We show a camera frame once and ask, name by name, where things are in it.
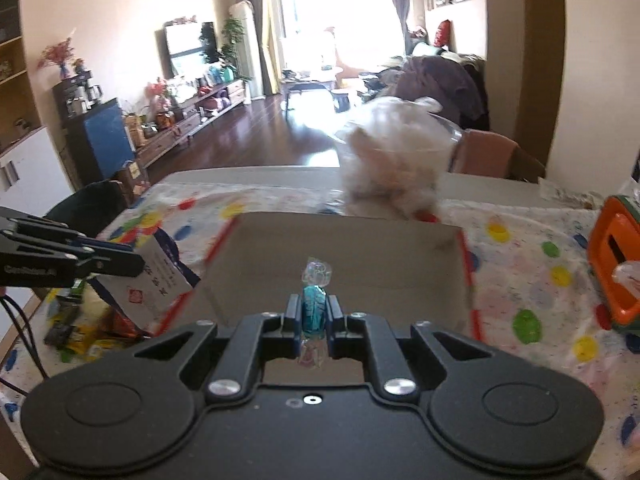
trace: plastic bag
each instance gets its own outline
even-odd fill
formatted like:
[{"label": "plastic bag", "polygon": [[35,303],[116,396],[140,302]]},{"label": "plastic bag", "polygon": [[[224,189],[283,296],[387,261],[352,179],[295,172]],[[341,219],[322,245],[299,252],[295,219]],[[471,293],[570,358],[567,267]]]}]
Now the plastic bag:
[{"label": "plastic bag", "polygon": [[447,171],[461,132],[431,115],[440,105],[381,97],[335,134],[345,191],[356,198],[386,196],[410,217],[434,212],[436,184]]}]

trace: tv stand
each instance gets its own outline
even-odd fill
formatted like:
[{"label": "tv stand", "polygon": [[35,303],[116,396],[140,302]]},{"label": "tv stand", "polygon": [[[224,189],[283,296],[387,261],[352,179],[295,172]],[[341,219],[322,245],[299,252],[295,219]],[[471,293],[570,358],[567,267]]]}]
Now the tv stand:
[{"label": "tv stand", "polygon": [[[202,103],[217,96],[225,89],[228,92],[231,104],[212,117],[205,117]],[[160,131],[155,137],[149,139],[148,143],[138,148],[136,150],[138,163],[144,168],[148,168],[184,140],[191,142],[192,136],[242,102],[244,102],[244,81],[241,79],[235,79],[229,83],[220,83],[215,85],[211,92],[186,100],[180,106],[184,119],[174,124],[174,126]]]}]

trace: table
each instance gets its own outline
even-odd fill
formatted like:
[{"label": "table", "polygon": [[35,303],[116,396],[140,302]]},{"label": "table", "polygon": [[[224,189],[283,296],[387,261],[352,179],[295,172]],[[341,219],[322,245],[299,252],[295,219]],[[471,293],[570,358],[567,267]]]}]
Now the table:
[{"label": "table", "polygon": [[[295,85],[303,86],[305,83],[318,83],[325,87],[329,92],[331,92],[331,90],[335,88],[335,77],[341,72],[342,69],[340,67],[334,67],[331,70],[313,71],[310,73],[309,77],[303,77],[300,79],[281,79],[280,88],[282,89],[282,95],[285,98],[285,102],[282,104],[282,106],[284,106],[283,110],[286,112],[288,112],[289,110],[293,110],[293,108],[289,107],[289,93],[292,91],[292,88]],[[299,91],[302,94],[302,92],[305,90],[307,89],[301,88],[300,90],[296,89],[293,91]]]},{"label": "table", "polygon": [[[589,275],[584,244],[598,213],[544,201],[533,184],[459,174],[446,174],[441,184],[443,221],[465,230],[483,339],[571,374],[596,392],[606,409],[606,423],[590,465],[607,480],[622,480],[623,460],[634,445],[632,432],[637,434],[640,420],[640,360],[606,325],[602,296]],[[340,187],[337,168],[185,171],[153,186],[106,233],[126,236],[127,229],[162,221],[176,239],[181,259],[202,272],[204,253],[231,216],[251,210],[344,211]],[[391,214],[380,204],[369,206],[365,215]],[[32,322],[39,340],[46,330],[44,310]],[[536,330],[523,330],[523,317],[537,320]],[[51,374],[78,365],[60,362],[55,351],[41,344],[38,348]],[[22,346],[15,349],[15,366],[2,376],[30,390],[39,376]],[[0,406],[15,403],[9,426],[24,442],[17,424],[22,399],[4,387],[0,398]]]}]

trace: polka dot tablecloth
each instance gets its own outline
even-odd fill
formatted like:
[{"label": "polka dot tablecloth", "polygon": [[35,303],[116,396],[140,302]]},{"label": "polka dot tablecloth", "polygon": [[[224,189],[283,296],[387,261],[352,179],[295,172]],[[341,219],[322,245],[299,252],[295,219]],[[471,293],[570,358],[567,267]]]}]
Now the polka dot tablecloth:
[{"label": "polka dot tablecloth", "polygon": [[[140,243],[162,227],[177,242],[194,272],[220,228],[248,211],[341,212],[340,192],[220,184],[159,184],[125,211],[104,237]],[[570,374],[600,397],[606,413],[590,465],[607,480],[622,480],[623,463],[640,447],[638,342],[611,329],[604,298],[586,262],[597,213],[515,208],[444,201],[442,221],[465,230],[474,270],[476,309],[485,342],[537,364]],[[36,336],[46,331],[46,305],[33,318]],[[50,373],[80,364],[39,345]],[[2,376],[26,390],[39,375],[20,343]],[[2,414],[18,439],[22,398],[0,386]]]},{"label": "polka dot tablecloth", "polygon": [[572,375],[600,397],[606,421],[590,459],[625,478],[640,449],[638,340],[611,329],[586,260],[598,213],[446,201],[445,223],[464,228],[475,307],[486,343]]}]

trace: coffee machine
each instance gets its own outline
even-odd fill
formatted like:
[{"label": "coffee machine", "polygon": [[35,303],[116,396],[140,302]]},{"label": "coffee machine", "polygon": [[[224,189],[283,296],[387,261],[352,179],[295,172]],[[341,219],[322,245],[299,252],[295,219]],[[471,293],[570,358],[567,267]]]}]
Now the coffee machine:
[{"label": "coffee machine", "polygon": [[92,77],[90,70],[84,70],[53,87],[53,97],[63,126],[69,119],[81,116],[100,104],[102,88],[91,84]]}]

